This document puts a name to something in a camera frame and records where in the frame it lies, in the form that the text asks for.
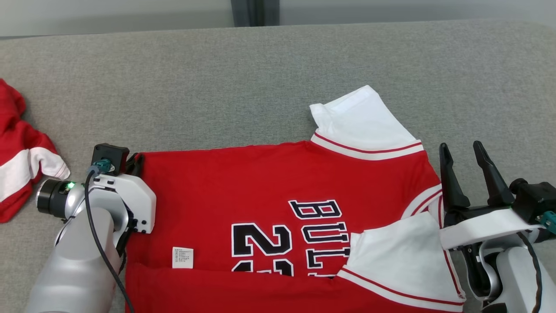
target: white label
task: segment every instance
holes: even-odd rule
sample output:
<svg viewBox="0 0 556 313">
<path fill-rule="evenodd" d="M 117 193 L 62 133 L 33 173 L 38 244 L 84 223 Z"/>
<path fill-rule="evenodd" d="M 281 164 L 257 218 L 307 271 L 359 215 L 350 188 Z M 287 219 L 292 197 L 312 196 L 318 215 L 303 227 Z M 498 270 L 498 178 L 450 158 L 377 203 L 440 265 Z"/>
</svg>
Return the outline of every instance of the white label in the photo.
<svg viewBox="0 0 556 313">
<path fill-rule="evenodd" d="M 193 268 L 193 249 L 174 247 L 172 268 Z"/>
</svg>

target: printed number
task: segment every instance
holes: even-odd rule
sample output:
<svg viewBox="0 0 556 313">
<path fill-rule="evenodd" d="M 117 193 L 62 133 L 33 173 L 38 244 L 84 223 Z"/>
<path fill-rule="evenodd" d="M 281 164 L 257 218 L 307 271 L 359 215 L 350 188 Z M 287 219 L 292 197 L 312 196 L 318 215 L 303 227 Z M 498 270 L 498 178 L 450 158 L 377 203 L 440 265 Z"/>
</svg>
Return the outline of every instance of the printed number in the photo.
<svg viewBox="0 0 556 313">
<path fill-rule="evenodd" d="M 274 225 L 272 234 L 278 238 L 278 243 L 274 244 L 255 223 L 232 224 L 232 257 L 253 255 L 249 238 L 265 256 L 284 255 L 291 251 L 291 232 L 285 225 Z"/>
<path fill-rule="evenodd" d="M 317 274 L 317 273 L 308 273 L 307 276 L 326 277 L 326 278 L 330 278 L 330 279 L 336 277 L 336 275 L 334 275 L 334 274 L 324 274 L 324 275 L 322 275 L 322 274 Z"/>
<path fill-rule="evenodd" d="M 287 259 L 272 260 L 274 264 L 274 272 L 281 275 L 293 276 L 294 265 Z M 232 272 L 252 272 L 253 260 L 239 261 L 232 269 Z M 272 273 L 272 270 L 257 271 L 257 273 Z"/>
</svg>

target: white trim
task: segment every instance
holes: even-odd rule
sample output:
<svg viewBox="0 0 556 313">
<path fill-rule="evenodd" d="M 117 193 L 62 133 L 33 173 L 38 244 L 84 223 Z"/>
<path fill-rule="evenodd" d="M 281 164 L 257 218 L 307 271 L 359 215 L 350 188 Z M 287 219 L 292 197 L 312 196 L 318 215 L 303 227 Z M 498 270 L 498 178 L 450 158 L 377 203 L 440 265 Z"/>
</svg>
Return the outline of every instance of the white trim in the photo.
<svg viewBox="0 0 556 313">
<path fill-rule="evenodd" d="M 15 194 L 37 176 L 66 179 L 70 170 L 62 158 L 43 147 L 21 150 L 8 162 L 0 165 L 0 202 Z"/>
<path fill-rule="evenodd" d="M 535 228 L 544 226 L 527 223 L 511 208 L 501 209 L 442 228 L 440 242 L 448 250 Z"/>
<path fill-rule="evenodd" d="M 418 208 L 419 210 L 415 212 L 415 214 L 422 212 L 432 201 L 438 199 L 442 195 L 442 192 L 438 193 L 435 197 L 430 198 L 426 202 L 425 200 L 427 200 L 427 198 L 429 198 L 430 196 L 432 196 L 433 194 L 437 193 L 440 190 L 442 190 L 442 186 L 438 184 L 436 186 L 430 187 L 429 189 L 426 189 L 425 191 L 421 192 L 417 197 L 415 197 L 409 203 L 408 207 L 405 208 L 405 211 L 401 215 L 401 218 L 408 218 L 414 215 L 413 212 Z"/>
<path fill-rule="evenodd" d="M 311 141 L 323 148 L 326 148 L 328 150 L 343 154 L 343 155 L 347 155 L 349 157 L 352 158 L 356 158 L 356 159 L 361 159 L 361 160 L 369 160 L 369 161 L 379 161 L 379 160 L 387 160 L 387 159 L 394 159 L 394 158 L 398 158 L 398 157 L 402 157 L 404 155 L 408 155 L 408 154 L 413 154 L 413 153 L 417 153 L 420 151 L 423 151 L 423 145 L 421 145 L 421 140 L 416 140 L 414 142 L 408 143 L 404 146 L 410 146 L 409 148 L 405 148 L 402 146 L 400 147 L 400 150 L 397 151 L 389 151 L 389 150 L 384 150 L 384 152 L 382 152 L 381 150 L 377 150 L 377 151 L 369 151 L 369 152 L 361 152 L 361 151 L 357 151 L 357 150 L 353 150 L 353 149 L 348 149 L 348 148 L 344 148 L 342 146 L 333 144 L 329 141 L 326 141 L 320 137 L 318 137 L 317 135 L 313 135 L 311 137 Z"/>
<path fill-rule="evenodd" d="M 419 300 L 419 299 L 409 298 L 399 294 L 395 294 L 391 291 L 385 290 L 371 282 L 360 279 L 359 277 L 354 276 L 343 270 L 340 270 L 336 276 L 349 280 L 352 283 L 355 283 L 367 290 L 370 290 L 381 297 L 384 297 L 390 301 L 397 302 L 400 304 L 405 304 L 413 307 L 422 307 L 424 309 L 447 311 L 447 312 L 463 312 L 463 302 L 464 302 L 463 300 L 461 302 L 461 305 L 452 305 L 452 304 Z"/>
<path fill-rule="evenodd" d="M 308 273 L 307 276 L 314 276 L 314 277 L 336 277 L 335 274 L 317 274 L 317 273 Z"/>
<path fill-rule="evenodd" d="M 437 219 L 437 218 L 439 219 L 438 225 L 442 229 L 444 227 L 444 201 L 443 201 L 443 197 L 440 197 L 435 202 L 431 203 L 429 205 L 429 207 L 431 207 L 431 206 L 436 206 L 437 207 L 435 212 L 431 212 L 431 210 L 429 209 L 429 213 L 434 213 L 433 217 L 435 217 L 435 219 Z M 455 270 L 454 262 L 451 259 L 450 251 L 444 250 L 444 253 L 446 253 L 446 258 L 448 259 L 448 266 L 450 267 L 449 268 L 450 273 L 454 276 L 454 283 L 455 283 L 456 291 L 458 292 L 458 296 L 461 299 L 465 300 L 465 291 L 463 291 L 463 288 L 461 287 L 461 284 L 459 282 L 458 272 Z"/>
</svg>

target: red and white shirt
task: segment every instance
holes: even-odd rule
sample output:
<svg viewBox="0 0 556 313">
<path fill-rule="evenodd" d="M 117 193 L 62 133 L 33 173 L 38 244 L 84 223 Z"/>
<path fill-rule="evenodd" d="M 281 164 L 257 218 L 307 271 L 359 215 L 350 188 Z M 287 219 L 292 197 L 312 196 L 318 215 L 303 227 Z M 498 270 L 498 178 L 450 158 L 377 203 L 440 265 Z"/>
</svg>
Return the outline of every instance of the red and white shirt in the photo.
<svg viewBox="0 0 556 313">
<path fill-rule="evenodd" d="M 462 311 L 421 142 L 368 86 L 310 108 L 310 141 L 145 153 L 157 212 L 127 247 L 138 312 Z M 172 268 L 174 247 L 192 269 Z"/>
<path fill-rule="evenodd" d="M 70 174 L 50 138 L 21 119 L 26 107 L 23 96 L 0 79 L 0 223 L 17 214 L 42 174 Z"/>
</svg>

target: gray couch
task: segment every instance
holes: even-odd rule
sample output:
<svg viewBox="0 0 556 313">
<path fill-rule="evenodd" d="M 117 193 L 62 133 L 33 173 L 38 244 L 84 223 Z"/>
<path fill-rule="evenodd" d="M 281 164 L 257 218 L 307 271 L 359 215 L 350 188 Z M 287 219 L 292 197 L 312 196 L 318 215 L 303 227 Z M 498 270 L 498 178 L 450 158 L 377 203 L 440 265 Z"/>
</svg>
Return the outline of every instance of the gray couch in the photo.
<svg viewBox="0 0 556 313">
<path fill-rule="evenodd" d="M 445 21 L 4 40 L 0 77 L 24 95 L 23 117 L 51 137 L 76 181 L 102 142 L 153 151 L 306 140 L 315 129 L 308 105 L 369 84 L 423 140 L 436 169 L 439 144 L 449 144 L 472 204 L 487 198 L 476 139 L 507 181 L 556 184 L 556 33 L 540 25 Z M 31 199 L 0 225 L 0 312 L 23 310 L 61 225 Z M 536 248 L 556 278 L 556 243 Z M 470 300 L 465 312 L 477 307 Z M 123 311 L 119 292 L 112 311 Z"/>
</svg>

